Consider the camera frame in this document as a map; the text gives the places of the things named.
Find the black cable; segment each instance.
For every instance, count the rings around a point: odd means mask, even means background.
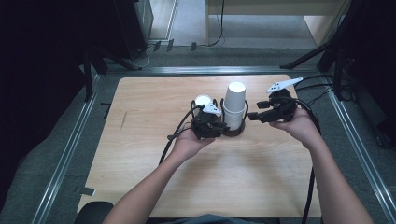
[[[302,109],[304,109],[308,113],[309,118],[311,118],[312,122],[315,124],[315,127],[318,129],[318,132],[321,134],[318,119],[307,103],[305,103],[302,100],[294,99],[294,98],[290,98],[290,97],[276,97],[273,99],[290,100],[290,101],[295,102],[297,105],[299,105]],[[302,224],[305,224],[308,219],[309,208],[312,203],[312,194],[314,191],[314,183],[315,183],[315,172],[314,172],[314,167],[312,167],[311,176],[309,177],[308,194],[306,196],[306,203],[305,203],[305,208],[304,208],[304,213],[303,213]]]
[[[163,160],[165,159],[166,153],[168,152],[169,147],[172,145],[173,140],[174,140],[180,133],[182,133],[182,132],[184,132],[184,131],[187,130],[187,129],[185,129],[185,130],[181,130],[181,131],[180,131],[180,127],[181,127],[181,125],[183,125],[184,120],[186,120],[186,118],[192,113],[192,111],[194,111],[194,110],[197,109],[197,108],[204,108],[204,107],[203,107],[202,105],[197,105],[197,106],[193,107],[189,112],[187,112],[187,114],[184,116],[184,118],[183,118],[183,119],[181,120],[181,122],[178,124],[178,126],[177,126],[175,132],[174,132],[172,135],[169,135],[169,136],[168,136],[168,140],[169,140],[169,141],[168,141],[168,143],[166,144],[165,148],[163,149],[163,154],[161,155],[159,165],[160,165],[160,164],[163,162]]]
[[[311,85],[311,86],[301,87],[301,88],[295,89],[295,90],[296,91],[302,91],[302,90],[315,88],[315,87],[332,87],[332,86],[333,86],[333,84],[320,83],[320,84],[315,84],[315,85]]]
[[[329,92],[331,92],[331,91],[333,91],[332,88],[326,89],[326,91],[324,91],[320,96],[318,96],[317,98],[315,98],[315,99],[311,100],[310,102],[308,102],[307,105],[308,105],[308,106],[312,106],[312,105],[314,104],[314,102],[315,102],[317,99],[323,97],[326,93],[329,93]]]
[[[221,40],[221,38],[222,38],[222,33],[223,33],[223,24],[222,24],[222,22],[223,22],[223,17],[224,17],[224,0],[222,1],[222,6],[221,6],[221,23],[220,23],[220,28],[221,28],[221,30],[220,30],[219,39],[218,39],[216,42],[214,42],[214,43],[212,43],[212,44],[209,44],[208,47],[213,47],[213,46],[217,45],[217,44],[219,43],[219,41]]]
[[[148,49],[149,49],[149,48],[139,50],[139,51],[136,53],[136,56],[134,56],[130,61],[133,62],[134,60],[140,58],[140,56],[142,56],[142,54],[145,52],[145,50],[148,50]]]
[[[312,79],[312,78],[316,78],[316,77],[334,77],[334,76],[332,76],[332,75],[317,75],[317,76],[312,76],[312,77],[305,77],[303,80],[301,80],[301,81],[297,82],[296,84],[294,84],[294,89],[296,89],[297,86],[298,86],[300,83],[302,83],[302,82],[304,82],[304,81],[307,81],[307,80],[309,80],[309,79]]]

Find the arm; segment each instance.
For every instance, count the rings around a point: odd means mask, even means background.
[[[145,223],[176,169],[214,140],[198,140],[192,130],[181,133],[169,156],[117,202],[104,223]]]
[[[312,157],[324,223],[374,223],[349,186],[332,153],[306,111],[297,109],[289,123],[271,122],[303,143]]]

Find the white controller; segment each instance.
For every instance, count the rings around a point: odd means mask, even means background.
[[[287,88],[288,86],[294,85],[295,83],[300,82],[302,80],[303,80],[302,77],[297,77],[297,78],[291,79],[291,80],[276,82],[270,87],[270,89],[267,90],[267,93],[283,90],[283,89]]]
[[[218,114],[221,115],[221,110],[219,110],[217,107],[215,107],[213,104],[207,104],[204,107],[204,112],[208,113],[208,114]]]

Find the black robotic gripper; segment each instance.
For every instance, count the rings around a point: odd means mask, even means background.
[[[199,109],[198,115],[192,116],[191,128],[198,139],[215,138],[227,133],[230,127],[215,114],[209,114]]]
[[[250,120],[259,120],[262,123],[272,122],[283,119],[284,122],[289,122],[293,119],[294,111],[297,108],[296,101],[291,98],[290,92],[286,89],[281,91],[274,91],[269,96],[269,101],[261,101],[257,103],[259,109],[273,108],[261,113],[252,112],[247,116]]]

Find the forearm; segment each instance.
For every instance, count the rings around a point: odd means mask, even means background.
[[[324,223],[373,223],[324,141],[318,140],[309,149]]]
[[[114,206],[104,223],[145,223],[182,161],[169,156]]]

